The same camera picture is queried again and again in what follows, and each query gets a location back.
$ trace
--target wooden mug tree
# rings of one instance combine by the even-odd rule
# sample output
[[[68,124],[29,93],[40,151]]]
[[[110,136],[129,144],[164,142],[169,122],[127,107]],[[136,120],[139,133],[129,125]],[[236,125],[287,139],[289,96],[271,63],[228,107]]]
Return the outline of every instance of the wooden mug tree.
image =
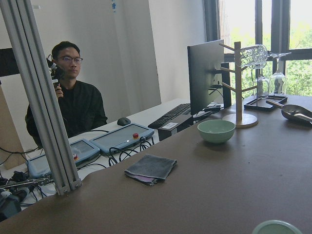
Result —
[[[242,90],[242,71],[247,68],[245,67],[240,67],[238,64],[241,64],[241,54],[240,54],[240,49],[241,49],[241,43],[240,41],[234,42],[234,48],[231,48],[225,44],[220,43],[221,46],[234,51],[234,60],[235,60],[235,71],[221,67],[220,69],[223,71],[227,72],[232,72],[235,73],[235,88],[222,83],[225,87],[231,89],[233,92],[236,94],[236,113],[227,115],[223,119],[228,120],[236,125],[236,128],[249,128],[257,125],[258,119],[256,116],[249,115],[242,113],[242,93],[246,92],[251,89],[257,88],[257,86],[253,86],[247,89]]]

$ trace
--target metal scoop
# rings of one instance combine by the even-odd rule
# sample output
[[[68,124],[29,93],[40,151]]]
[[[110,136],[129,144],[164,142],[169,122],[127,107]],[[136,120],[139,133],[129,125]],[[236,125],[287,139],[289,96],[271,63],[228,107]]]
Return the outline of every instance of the metal scoop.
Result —
[[[312,112],[302,106],[282,105],[270,100],[267,100],[266,103],[282,109],[283,117],[289,120],[312,125]]]

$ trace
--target black jacket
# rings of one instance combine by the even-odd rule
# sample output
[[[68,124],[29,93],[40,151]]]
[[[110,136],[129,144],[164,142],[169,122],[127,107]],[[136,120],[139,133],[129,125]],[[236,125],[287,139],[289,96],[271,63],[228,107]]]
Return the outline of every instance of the black jacket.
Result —
[[[60,97],[58,103],[68,137],[107,124],[102,96],[95,86],[77,80],[74,89],[66,90],[62,86],[61,88],[64,97]],[[40,137],[30,106],[28,106],[25,121],[28,133],[34,138],[35,143],[41,147]]]

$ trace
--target person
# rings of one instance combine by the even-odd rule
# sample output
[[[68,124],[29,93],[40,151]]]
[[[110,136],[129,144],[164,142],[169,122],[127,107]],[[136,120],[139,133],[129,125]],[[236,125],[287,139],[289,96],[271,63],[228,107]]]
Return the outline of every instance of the person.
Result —
[[[62,41],[52,50],[52,62],[64,72],[59,79],[59,85],[55,86],[55,92],[67,136],[73,137],[107,124],[99,90],[91,84],[77,80],[82,63],[79,48],[69,41]],[[28,133],[42,148],[30,106],[25,121]]]

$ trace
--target man's hand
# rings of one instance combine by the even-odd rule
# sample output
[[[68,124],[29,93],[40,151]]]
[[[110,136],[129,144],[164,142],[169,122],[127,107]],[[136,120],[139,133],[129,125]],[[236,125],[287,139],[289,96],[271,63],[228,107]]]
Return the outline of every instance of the man's hand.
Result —
[[[60,87],[59,84],[58,84],[54,89],[55,89],[55,93],[56,93],[56,95],[57,95],[57,99],[58,99],[58,98],[64,97],[64,96],[63,96],[62,88]]]

